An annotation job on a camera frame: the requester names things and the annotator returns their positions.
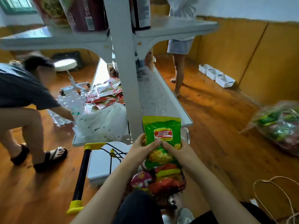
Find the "lay's logo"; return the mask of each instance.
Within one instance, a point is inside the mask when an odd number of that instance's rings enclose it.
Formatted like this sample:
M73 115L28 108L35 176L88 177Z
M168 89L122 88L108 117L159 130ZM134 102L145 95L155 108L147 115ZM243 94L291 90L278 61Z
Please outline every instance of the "lay's logo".
M170 128L157 128L154 130L155 139L160 138L162 141L172 140L172 130Z

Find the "forearm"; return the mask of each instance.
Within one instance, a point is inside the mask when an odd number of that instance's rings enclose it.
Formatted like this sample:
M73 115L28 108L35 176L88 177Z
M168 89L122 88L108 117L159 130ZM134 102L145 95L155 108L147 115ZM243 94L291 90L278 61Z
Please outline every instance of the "forearm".
M219 224L259 223L202 162L189 173L200 186Z
M152 5L167 5L167 0L150 0Z
M72 113L70 110L66 109L63 106L55 107L50 109L52 112L55 112L56 114L60 115L61 117L68 119L70 121L75 121Z
M112 223L133 172L130 168L122 161L71 224Z

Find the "white stool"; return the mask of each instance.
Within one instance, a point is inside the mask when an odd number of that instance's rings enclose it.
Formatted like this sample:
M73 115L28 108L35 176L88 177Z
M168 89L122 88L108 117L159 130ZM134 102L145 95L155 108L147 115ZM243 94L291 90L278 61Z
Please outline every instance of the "white stool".
M54 63L55 66L55 71L66 71L69 75L69 79L71 82L70 86L66 86L61 88L62 91L67 91L67 90L84 90L86 91L85 88L81 87L83 85L87 85L90 87L88 82L81 82L81 83L76 83L73 77L71 76L69 69L77 67L77 61L74 59L65 59L65 60L60 60Z

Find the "black t-shirt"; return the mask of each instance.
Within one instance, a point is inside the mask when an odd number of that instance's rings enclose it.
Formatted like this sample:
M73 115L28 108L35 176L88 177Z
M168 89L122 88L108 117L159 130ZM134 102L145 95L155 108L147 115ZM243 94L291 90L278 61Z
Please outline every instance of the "black t-shirt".
M0 108L25 107L34 104L38 110L60 104L30 72L0 63Z

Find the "white plastic bag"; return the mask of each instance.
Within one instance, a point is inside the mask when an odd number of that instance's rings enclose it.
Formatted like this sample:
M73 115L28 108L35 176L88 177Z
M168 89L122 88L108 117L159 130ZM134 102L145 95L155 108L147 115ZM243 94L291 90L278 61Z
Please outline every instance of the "white plastic bag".
M73 127L86 143L121 141L128 126L126 108L114 102L106 108L80 117Z

